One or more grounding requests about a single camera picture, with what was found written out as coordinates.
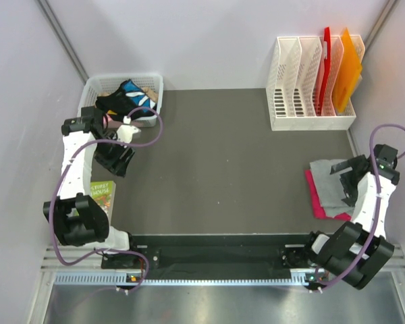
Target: white desk organizer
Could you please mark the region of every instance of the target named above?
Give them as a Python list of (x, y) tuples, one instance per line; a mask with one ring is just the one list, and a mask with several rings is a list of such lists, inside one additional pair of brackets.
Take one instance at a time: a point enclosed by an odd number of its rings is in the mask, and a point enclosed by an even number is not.
[[(360, 60), (365, 45), (351, 36)], [(339, 36), (331, 37), (331, 65), (321, 116), (316, 116), (313, 95), (323, 54), (321, 38), (277, 37), (267, 87), (272, 130), (347, 130), (356, 119), (351, 101), (337, 114), (331, 93), (338, 76), (344, 46)]]

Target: dark gray floor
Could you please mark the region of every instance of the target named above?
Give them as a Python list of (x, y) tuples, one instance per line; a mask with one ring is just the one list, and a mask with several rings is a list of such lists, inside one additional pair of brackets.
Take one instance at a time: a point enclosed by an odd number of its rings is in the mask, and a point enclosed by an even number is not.
[[(115, 180), (112, 224), (135, 234), (334, 232), (313, 218), (304, 170), (352, 156), (345, 131), (272, 132), (264, 89), (164, 93), (163, 137)], [(141, 140), (155, 136), (143, 129)]]

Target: book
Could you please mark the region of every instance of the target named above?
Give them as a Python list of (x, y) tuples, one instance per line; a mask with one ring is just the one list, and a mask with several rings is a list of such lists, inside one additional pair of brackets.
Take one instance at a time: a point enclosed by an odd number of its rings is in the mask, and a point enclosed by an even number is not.
[(100, 181), (92, 182), (90, 184), (90, 195), (94, 201), (108, 216), (108, 221), (111, 224), (113, 216), (113, 202), (115, 195), (115, 182), (114, 181)]

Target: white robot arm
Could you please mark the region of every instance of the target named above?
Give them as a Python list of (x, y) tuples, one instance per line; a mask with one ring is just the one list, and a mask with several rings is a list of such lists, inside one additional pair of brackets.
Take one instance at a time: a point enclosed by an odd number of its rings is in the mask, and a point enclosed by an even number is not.
[[(305, 248), (306, 258), (334, 275), (339, 275), (351, 265), (365, 241), (372, 235), (361, 261), (343, 278), (357, 289), (365, 287), (394, 252), (394, 246), (385, 240), (384, 221), (389, 198), (400, 178), (396, 171), (398, 151), (388, 145), (378, 144), (374, 154), (377, 175), (372, 170), (370, 158), (366, 159), (364, 155), (332, 167), (332, 173), (351, 169), (341, 174), (340, 181), (346, 195), (343, 201), (355, 206), (354, 214), (351, 222), (345, 222), (332, 236), (321, 232), (311, 233)], [(377, 193), (377, 176), (381, 184), (380, 194)], [(380, 208), (375, 233), (372, 234), (377, 197), (381, 198)]]
[[(125, 117), (116, 131), (105, 130), (104, 114), (95, 107), (84, 107), (81, 117), (65, 120), (61, 127), (64, 158), (61, 172), (71, 163), (57, 195), (54, 213), (55, 234), (62, 245), (129, 250), (130, 235), (109, 224), (107, 215), (90, 197), (92, 160), (95, 158), (111, 173), (124, 176), (134, 151), (118, 144), (93, 144), (74, 160), (72, 155), (87, 142), (96, 139), (114, 139), (130, 143), (140, 130), (130, 125)], [(48, 218), (50, 202), (44, 204)]]

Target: gray cloth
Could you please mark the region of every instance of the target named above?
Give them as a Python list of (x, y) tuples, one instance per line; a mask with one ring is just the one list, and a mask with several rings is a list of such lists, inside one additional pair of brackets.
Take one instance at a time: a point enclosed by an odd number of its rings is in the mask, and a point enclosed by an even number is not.
[(331, 166), (345, 160), (318, 160), (310, 163), (313, 181), (317, 188), (319, 202), (328, 217), (347, 213), (352, 216), (354, 207), (349, 207), (342, 201), (345, 198), (344, 189), (340, 183), (340, 175), (330, 174)]

